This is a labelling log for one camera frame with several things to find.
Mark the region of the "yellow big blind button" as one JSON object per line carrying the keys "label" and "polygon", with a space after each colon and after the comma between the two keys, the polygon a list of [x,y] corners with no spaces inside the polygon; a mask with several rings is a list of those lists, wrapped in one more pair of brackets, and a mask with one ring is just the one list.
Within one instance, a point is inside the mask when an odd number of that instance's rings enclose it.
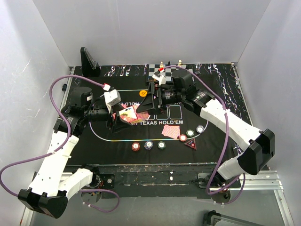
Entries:
{"label": "yellow big blind button", "polygon": [[146,97],[147,91],[146,91],[146,90],[141,90],[141,91],[139,92],[139,95],[140,95],[141,97]]}

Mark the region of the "red playing card box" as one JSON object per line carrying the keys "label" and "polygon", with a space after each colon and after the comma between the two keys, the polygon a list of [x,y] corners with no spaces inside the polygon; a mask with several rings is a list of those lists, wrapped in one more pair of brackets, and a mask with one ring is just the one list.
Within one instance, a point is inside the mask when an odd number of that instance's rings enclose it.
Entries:
{"label": "red playing card box", "polygon": [[138,119],[133,106],[119,111],[119,115],[122,120],[129,122],[129,123]]}

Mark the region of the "red poker chip stack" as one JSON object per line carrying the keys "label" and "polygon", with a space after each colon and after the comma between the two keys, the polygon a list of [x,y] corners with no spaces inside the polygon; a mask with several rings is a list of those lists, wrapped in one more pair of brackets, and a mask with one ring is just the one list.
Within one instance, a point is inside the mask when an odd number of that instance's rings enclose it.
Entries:
{"label": "red poker chip stack", "polygon": [[132,144],[132,150],[133,151],[139,151],[140,150],[140,144],[139,143],[137,143],[137,142],[134,142],[133,144]]}

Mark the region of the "blue poker chip stack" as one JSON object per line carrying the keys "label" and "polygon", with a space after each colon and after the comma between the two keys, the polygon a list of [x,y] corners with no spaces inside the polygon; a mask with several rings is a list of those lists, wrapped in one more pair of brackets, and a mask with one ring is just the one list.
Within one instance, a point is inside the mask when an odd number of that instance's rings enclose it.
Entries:
{"label": "blue poker chip stack", "polygon": [[153,142],[152,141],[146,141],[144,144],[144,148],[146,150],[151,150],[153,148]]}

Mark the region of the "green poker chip stack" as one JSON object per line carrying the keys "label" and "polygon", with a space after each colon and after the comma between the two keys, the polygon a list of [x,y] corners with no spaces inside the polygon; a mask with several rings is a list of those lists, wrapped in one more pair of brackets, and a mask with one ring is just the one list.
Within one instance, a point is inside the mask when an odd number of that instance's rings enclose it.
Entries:
{"label": "green poker chip stack", "polygon": [[158,148],[159,149],[163,150],[163,149],[165,149],[165,147],[166,147],[165,142],[163,142],[163,141],[158,142]]}

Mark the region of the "red chips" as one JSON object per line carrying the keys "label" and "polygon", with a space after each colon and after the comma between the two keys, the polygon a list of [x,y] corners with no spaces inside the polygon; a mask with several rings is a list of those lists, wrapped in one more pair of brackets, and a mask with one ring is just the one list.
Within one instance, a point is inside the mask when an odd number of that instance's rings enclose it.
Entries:
{"label": "red chips", "polygon": [[187,140],[186,135],[185,135],[185,134],[181,134],[181,135],[179,136],[179,140],[180,140],[181,142],[185,142],[185,141]]}

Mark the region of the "green chips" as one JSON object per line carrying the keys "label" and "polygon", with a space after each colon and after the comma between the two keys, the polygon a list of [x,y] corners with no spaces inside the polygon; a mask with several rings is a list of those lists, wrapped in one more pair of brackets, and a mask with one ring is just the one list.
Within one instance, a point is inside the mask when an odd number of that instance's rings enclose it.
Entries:
{"label": "green chips", "polygon": [[191,130],[191,129],[188,129],[188,130],[186,131],[186,135],[187,135],[188,137],[193,137],[194,134],[195,134],[194,131]]}

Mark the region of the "black triangular all-in marker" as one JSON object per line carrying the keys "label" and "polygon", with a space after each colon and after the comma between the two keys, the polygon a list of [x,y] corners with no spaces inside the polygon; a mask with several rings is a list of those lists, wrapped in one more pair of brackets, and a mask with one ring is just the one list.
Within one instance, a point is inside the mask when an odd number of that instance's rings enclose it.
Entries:
{"label": "black triangular all-in marker", "polygon": [[196,147],[196,140],[193,138],[191,140],[188,140],[187,142],[184,143],[186,146],[196,150],[197,147]]}

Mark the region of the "red-backed playing card deck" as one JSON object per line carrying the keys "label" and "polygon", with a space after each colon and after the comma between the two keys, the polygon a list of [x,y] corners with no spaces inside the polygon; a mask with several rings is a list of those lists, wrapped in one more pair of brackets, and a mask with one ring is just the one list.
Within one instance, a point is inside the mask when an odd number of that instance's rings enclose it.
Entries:
{"label": "red-backed playing card deck", "polygon": [[143,121],[146,121],[150,115],[147,112],[141,112],[141,113],[135,113],[136,114],[136,118],[135,119],[131,119],[129,122],[131,124],[137,124]]}

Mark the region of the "dealt red-backed playing card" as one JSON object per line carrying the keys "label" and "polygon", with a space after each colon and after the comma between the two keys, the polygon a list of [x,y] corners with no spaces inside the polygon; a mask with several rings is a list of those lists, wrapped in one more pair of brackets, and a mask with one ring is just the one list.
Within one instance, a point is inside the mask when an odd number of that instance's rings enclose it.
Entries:
{"label": "dealt red-backed playing card", "polygon": [[180,136],[180,127],[179,126],[173,126],[172,129],[172,135],[173,135],[173,139],[177,139]]}

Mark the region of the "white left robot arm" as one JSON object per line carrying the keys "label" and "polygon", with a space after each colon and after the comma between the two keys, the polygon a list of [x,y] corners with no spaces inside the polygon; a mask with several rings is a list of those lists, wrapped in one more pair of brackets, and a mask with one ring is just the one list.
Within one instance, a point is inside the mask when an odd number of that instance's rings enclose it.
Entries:
{"label": "white left robot arm", "polygon": [[152,114],[140,104],[129,107],[121,105],[117,90],[109,85],[105,85],[104,89],[104,106],[95,105],[89,87],[77,87],[71,93],[70,102],[60,111],[52,135],[52,142],[60,142],[64,138],[68,140],[58,150],[49,148],[29,187],[18,193],[18,200],[27,208],[60,218],[69,199],[82,188],[87,187],[89,193],[99,193],[102,188],[114,185],[113,175],[102,174],[98,167],[90,164],[81,165],[71,176],[61,180],[66,163],[88,123],[105,121],[108,127],[117,132],[147,120]]}

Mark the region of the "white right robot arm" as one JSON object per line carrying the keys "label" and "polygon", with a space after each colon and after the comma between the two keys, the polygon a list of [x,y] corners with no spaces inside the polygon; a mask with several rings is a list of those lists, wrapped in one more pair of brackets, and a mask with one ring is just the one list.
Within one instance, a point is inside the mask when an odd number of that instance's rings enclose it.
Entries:
{"label": "white right robot arm", "polygon": [[225,134],[224,155],[228,140],[232,139],[242,151],[223,161],[219,158],[210,180],[218,187],[226,186],[231,178],[241,174],[257,175],[275,155],[275,134],[243,121],[227,109],[225,102],[193,72],[177,67],[173,71],[173,85],[166,84],[164,68],[153,73],[149,84],[151,114],[160,113],[168,104],[182,103],[186,109],[207,120]]}

